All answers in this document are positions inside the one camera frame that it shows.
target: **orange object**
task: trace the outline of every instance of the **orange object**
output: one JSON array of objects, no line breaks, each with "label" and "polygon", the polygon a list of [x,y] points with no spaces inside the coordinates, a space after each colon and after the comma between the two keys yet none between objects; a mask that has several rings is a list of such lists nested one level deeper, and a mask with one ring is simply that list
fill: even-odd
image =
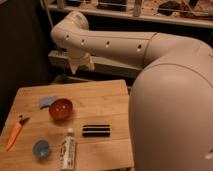
[{"label": "orange object", "polygon": [[63,120],[72,113],[73,105],[68,99],[58,99],[50,105],[49,113],[53,120]]},{"label": "orange object", "polygon": [[23,116],[20,115],[19,116],[20,120],[19,122],[16,122],[13,126],[13,129],[11,131],[10,137],[7,141],[7,145],[6,145],[6,150],[9,151],[9,149],[13,146],[17,136],[19,135],[19,133],[21,132],[22,126],[26,123],[26,121],[29,118],[25,118],[23,119]]},{"label": "orange object", "polygon": [[7,146],[6,146],[7,151],[13,146],[18,134],[21,131],[21,128],[22,128],[22,125],[19,122],[15,123],[15,125],[13,126],[12,132],[10,134],[10,137],[8,139]]}]

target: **red bowl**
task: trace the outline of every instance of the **red bowl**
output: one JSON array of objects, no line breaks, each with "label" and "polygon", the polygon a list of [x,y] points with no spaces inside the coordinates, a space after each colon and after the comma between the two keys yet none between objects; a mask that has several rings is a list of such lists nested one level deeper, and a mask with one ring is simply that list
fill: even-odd
[{"label": "red bowl", "polygon": [[67,119],[73,110],[73,104],[68,99],[58,99],[49,107],[49,113],[53,120]]}]

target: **metal shelf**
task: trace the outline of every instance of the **metal shelf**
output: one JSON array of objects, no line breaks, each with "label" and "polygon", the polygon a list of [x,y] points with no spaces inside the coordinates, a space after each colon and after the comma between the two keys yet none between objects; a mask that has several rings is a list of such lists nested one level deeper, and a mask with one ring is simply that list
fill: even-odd
[{"label": "metal shelf", "polygon": [[172,16],[156,16],[156,15],[152,16],[152,15],[145,15],[145,14],[134,16],[133,14],[134,10],[132,10],[131,12],[129,11],[119,12],[119,11],[101,10],[101,9],[85,9],[82,7],[72,7],[72,6],[65,6],[65,8],[59,9],[57,5],[55,4],[49,4],[48,8],[50,11],[60,11],[60,12],[66,12],[66,13],[77,10],[84,14],[89,14],[94,16],[104,16],[104,17],[129,19],[129,20],[141,20],[141,21],[184,25],[184,26],[192,26],[192,27],[200,27],[200,28],[213,28],[213,21],[210,21],[210,20],[178,18],[178,17],[172,17]]}]

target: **black wall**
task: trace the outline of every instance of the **black wall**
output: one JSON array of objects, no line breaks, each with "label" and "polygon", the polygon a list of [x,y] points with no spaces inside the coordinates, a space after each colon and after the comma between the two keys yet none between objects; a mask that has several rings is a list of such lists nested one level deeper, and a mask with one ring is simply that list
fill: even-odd
[{"label": "black wall", "polygon": [[39,0],[8,0],[0,5],[0,128],[19,87],[48,84],[52,79],[45,16]]}]

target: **blue cup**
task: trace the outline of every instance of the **blue cup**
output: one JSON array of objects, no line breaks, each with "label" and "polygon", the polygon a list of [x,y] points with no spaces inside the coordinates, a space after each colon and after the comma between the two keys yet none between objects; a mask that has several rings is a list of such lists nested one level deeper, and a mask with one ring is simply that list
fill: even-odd
[{"label": "blue cup", "polygon": [[33,146],[33,154],[39,159],[48,157],[50,153],[50,146],[46,140],[39,140]]}]

